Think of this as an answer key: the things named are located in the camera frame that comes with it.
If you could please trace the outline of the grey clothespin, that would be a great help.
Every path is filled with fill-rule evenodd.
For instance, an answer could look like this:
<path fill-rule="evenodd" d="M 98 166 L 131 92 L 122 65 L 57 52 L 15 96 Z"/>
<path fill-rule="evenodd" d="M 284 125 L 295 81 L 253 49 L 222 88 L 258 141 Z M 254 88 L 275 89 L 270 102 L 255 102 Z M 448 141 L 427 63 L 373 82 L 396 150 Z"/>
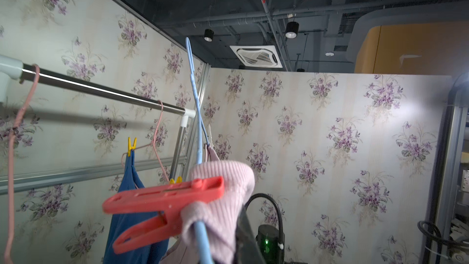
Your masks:
<path fill-rule="evenodd" d="M 214 146 L 213 134 L 212 134 L 212 131 L 211 131 L 211 125 L 210 124 L 208 125 L 208 138 L 209 138 L 208 144 L 210 145 L 211 148 L 213 148 L 213 146 Z"/>

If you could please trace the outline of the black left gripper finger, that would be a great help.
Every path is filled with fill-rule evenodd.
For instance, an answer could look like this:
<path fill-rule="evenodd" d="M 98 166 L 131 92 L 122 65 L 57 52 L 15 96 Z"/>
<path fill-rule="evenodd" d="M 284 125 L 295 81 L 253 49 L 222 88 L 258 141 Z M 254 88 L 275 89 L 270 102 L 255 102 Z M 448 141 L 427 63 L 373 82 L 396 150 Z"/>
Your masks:
<path fill-rule="evenodd" d="M 265 264 L 255 236 L 252 233 L 245 208 L 241 209 L 236 227 L 234 264 Z"/>

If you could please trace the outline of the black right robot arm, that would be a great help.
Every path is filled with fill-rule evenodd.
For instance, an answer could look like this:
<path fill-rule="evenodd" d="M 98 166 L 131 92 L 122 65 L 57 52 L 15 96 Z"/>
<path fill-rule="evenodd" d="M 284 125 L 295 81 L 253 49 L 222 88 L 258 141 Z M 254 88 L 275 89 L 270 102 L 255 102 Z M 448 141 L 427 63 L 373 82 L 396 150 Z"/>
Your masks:
<path fill-rule="evenodd" d="M 294 248 L 286 244 L 285 223 L 286 212 L 284 205 L 288 199 L 272 194 L 257 193 L 250 197 L 245 208 L 257 199 L 261 200 L 259 213 L 260 224 L 257 227 L 256 243 L 267 264 L 303 264 Z"/>

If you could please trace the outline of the light blue wire hanger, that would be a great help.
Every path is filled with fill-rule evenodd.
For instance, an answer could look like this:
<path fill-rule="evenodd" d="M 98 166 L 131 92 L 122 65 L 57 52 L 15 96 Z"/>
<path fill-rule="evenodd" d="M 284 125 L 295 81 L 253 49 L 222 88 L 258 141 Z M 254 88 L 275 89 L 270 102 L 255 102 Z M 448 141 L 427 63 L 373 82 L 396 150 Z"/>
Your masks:
<path fill-rule="evenodd" d="M 197 90 L 197 83 L 195 81 L 195 65 L 192 53 L 192 47 L 189 37 L 186 37 L 186 51 L 188 52 L 189 67 L 190 67 L 190 80 L 192 85 L 192 92 L 195 100 L 195 132 L 197 133 L 197 146 L 196 146 L 196 162 L 202 163 L 203 158 L 203 122 L 200 115 L 200 101 Z M 208 232 L 203 221 L 196 221 L 192 224 L 192 228 L 195 232 L 197 239 L 197 247 L 199 250 L 200 263 L 201 264 L 214 264 L 214 260 L 211 255 L 210 241 L 208 238 Z"/>

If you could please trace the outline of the red clothespin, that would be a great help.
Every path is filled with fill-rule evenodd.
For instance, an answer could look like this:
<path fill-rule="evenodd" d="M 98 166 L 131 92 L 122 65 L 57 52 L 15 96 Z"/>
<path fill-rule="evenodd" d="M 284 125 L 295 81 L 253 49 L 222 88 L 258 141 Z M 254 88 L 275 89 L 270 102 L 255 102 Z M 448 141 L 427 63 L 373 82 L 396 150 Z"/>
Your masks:
<path fill-rule="evenodd" d="M 121 233 L 112 245 L 114 252 L 127 253 L 180 234 L 181 211 L 186 206 L 194 202 L 209 203 L 223 194 L 224 178 L 218 176 L 113 195 L 102 205 L 106 214 L 158 213 Z"/>

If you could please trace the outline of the pink tank top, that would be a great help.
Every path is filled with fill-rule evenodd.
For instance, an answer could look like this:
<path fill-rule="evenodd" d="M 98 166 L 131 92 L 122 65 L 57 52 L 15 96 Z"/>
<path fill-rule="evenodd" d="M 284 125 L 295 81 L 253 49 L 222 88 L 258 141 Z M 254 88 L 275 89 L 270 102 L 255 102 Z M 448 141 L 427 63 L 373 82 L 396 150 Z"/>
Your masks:
<path fill-rule="evenodd" d="M 207 204 L 194 202 L 181 211 L 181 237 L 163 256 L 162 264 L 196 264 L 199 261 L 195 230 L 192 228 L 197 221 L 206 226 L 213 260 L 217 264 L 234 261 L 238 217 L 253 193 L 255 176 L 250 166 L 238 161 L 220 160 L 215 150 L 209 147 L 207 160 L 193 167 L 190 179 L 219 176 L 224 179 L 224 195 Z"/>

